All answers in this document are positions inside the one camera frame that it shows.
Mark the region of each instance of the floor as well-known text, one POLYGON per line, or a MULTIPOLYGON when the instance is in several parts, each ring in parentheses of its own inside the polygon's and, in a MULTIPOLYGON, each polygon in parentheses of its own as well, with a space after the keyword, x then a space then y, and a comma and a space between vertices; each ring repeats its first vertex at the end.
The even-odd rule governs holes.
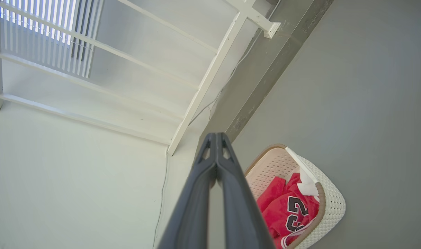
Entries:
POLYGON ((335 0, 233 146, 275 143, 345 197, 311 248, 421 248, 421 0, 335 0))

